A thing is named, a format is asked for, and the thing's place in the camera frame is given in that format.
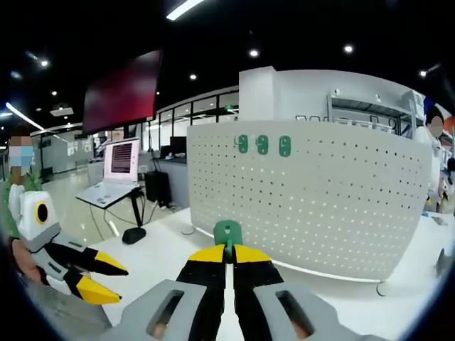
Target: pegboard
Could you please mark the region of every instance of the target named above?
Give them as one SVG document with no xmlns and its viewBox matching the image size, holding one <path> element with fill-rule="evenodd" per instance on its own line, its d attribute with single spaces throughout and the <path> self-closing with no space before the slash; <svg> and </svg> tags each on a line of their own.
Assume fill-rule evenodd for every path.
<svg viewBox="0 0 455 341">
<path fill-rule="evenodd" d="M 238 145 L 241 135 L 248 140 L 246 152 Z M 266 155 L 258 136 L 268 137 Z M 282 136 L 291 139 L 288 156 L 280 152 Z M 429 147 L 359 126 L 312 121 L 191 126 L 191 220 L 209 233 L 220 220 L 236 220 L 245 245 L 277 261 L 383 280 L 416 230 L 430 165 Z"/>
</svg>

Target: gray gripper housing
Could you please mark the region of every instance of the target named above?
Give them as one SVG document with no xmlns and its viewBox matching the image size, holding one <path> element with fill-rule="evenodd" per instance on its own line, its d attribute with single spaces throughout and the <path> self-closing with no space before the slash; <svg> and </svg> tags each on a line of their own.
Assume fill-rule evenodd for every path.
<svg viewBox="0 0 455 341">
<path fill-rule="evenodd" d="M 296 312 L 310 327 L 310 341 L 385 341 L 374 335 L 359 335 L 341 325 L 334 307 L 297 283 L 278 283 L 254 289 L 264 311 L 274 341 L 300 340 L 279 301 L 283 295 L 291 297 Z M 158 341 L 148 330 L 155 326 L 169 301 L 181 296 L 168 322 L 163 341 L 188 341 L 191 326 L 205 287 L 184 282 L 165 280 L 154 286 L 142 297 L 128 305 L 118 326 L 108 330 L 101 341 L 134 340 Z"/>
</svg>

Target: monitor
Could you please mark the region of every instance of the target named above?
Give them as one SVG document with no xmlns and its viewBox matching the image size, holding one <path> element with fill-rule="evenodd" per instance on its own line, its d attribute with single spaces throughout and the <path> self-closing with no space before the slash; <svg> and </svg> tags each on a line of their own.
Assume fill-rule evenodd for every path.
<svg viewBox="0 0 455 341">
<path fill-rule="evenodd" d="M 186 153 L 186 137 L 185 136 L 172 136 L 171 147 L 174 154 Z"/>
<path fill-rule="evenodd" d="M 106 144 L 104 179 L 137 183 L 139 145 L 138 138 Z"/>
<path fill-rule="evenodd" d="M 88 87 L 82 122 L 84 134 L 133 124 L 154 115 L 161 55 L 161 50 L 141 55 Z"/>
</svg>

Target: laptop screen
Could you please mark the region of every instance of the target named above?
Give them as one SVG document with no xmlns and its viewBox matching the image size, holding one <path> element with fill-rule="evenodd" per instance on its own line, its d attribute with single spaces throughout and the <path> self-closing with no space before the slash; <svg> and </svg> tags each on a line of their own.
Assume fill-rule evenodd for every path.
<svg viewBox="0 0 455 341">
<path fill-rule="evenodd" d="M 139 139 L 106 145 L 105 179 L 137 182 Z"/>
</svg>

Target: desk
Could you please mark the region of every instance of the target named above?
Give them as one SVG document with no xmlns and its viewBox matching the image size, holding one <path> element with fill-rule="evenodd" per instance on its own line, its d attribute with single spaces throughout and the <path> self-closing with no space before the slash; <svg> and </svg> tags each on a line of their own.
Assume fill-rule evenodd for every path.
<svg viewBox="0 0 455 341">
<path fill-rule="evenodd" d="M 380 285 L 386 297 L 376 293 L 374 283 L 356 283 L 324 278 L 277 266 L 285 281 L 304 283 L 329 302 L 346 327 L 359 334 L 374 334 L 396 340 L 414 322 L 432 297 L 439 281 L 434 265 L 442 247 L 448 250 L 455 240 L 455 219 L 443 217 L 449 226 L 438 226 L 433 219 L 421 217 L 415 235 L 401 262 Z M 195 251 L 210 247 L 213 240 L 201 233 L 183 236 L 180 231 L 191 225 L 190 210 L 143 226 L 147 235 L 134 245 L 124 245 L 119 237 L 94 245 L 126 266 L 126 277 L 93 274 L 94 280 L 122 295 L 120 303 L 104 305 L 112 325 L 117 325 L 124 307 L 164 279 L 175 279 Z M 225 312 L 217 340 L 243 340 L 235 315 L 232 290 L 232 266 L 227 266 Z"/>
</svg>

